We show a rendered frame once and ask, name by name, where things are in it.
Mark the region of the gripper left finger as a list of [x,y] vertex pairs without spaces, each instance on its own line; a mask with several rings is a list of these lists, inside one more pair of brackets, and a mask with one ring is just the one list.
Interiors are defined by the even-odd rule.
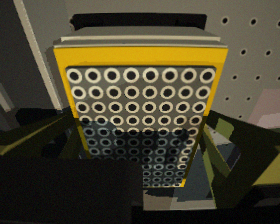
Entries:
[[69,139],[58,158],[78,159],[82,141],[72,110],[0,133],[0,155],[42,158],[43,146],[73,125]]

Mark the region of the black rectangular pad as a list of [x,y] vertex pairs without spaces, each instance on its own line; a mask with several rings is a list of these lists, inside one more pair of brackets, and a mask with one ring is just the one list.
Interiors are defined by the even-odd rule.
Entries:
[[75,31],[100,26],[181,26],[205,30],[206,14],[189,13],[88,13],[72,16]]

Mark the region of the tip rack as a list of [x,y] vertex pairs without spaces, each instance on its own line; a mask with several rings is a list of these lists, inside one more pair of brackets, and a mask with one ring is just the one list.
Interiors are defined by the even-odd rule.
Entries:
[[84,27],[54,45],[88,159],[132,160],[184,187],[228,52],[197,27]]

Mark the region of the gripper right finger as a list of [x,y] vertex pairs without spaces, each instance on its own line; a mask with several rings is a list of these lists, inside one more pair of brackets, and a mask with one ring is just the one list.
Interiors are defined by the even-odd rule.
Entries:
[[[239,147],[241,154],[232,170],[206,124]],[[215,209],[234,208],[255,186],[280,184],[278,132],[210,110],[199,145]]]

